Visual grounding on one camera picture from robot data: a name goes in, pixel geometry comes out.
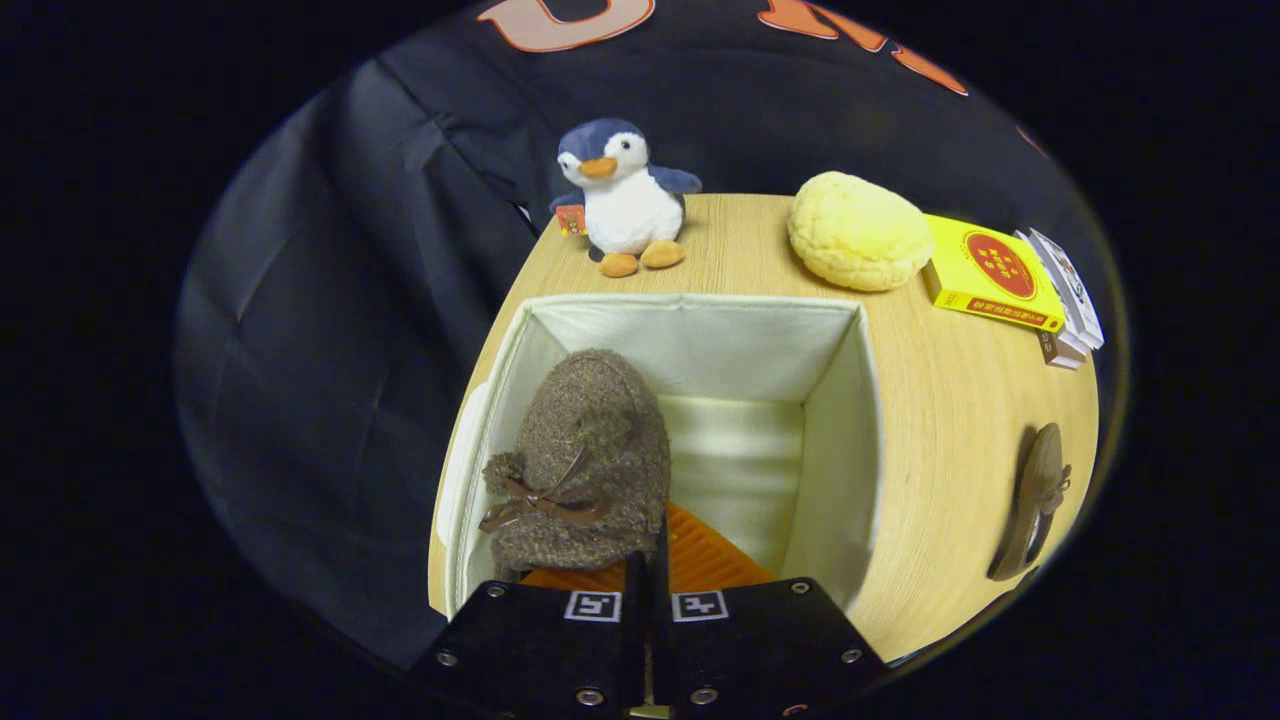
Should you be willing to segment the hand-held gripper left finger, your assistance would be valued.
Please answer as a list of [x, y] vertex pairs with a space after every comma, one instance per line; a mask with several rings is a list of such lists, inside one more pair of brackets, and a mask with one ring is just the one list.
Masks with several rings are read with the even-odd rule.
[[639, 552], [621, 591], [483, 582], [412, 680], [480, 719], [628, 719], [646, 703], [648, 601]]

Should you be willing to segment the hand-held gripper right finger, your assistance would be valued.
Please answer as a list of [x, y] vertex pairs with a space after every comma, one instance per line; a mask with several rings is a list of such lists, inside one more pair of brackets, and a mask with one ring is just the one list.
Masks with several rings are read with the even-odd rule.
[[676, 505], [654, 573], [652, 693], [672, 719], [818, 719], [890, 679], [818, 580], [767, 580]]

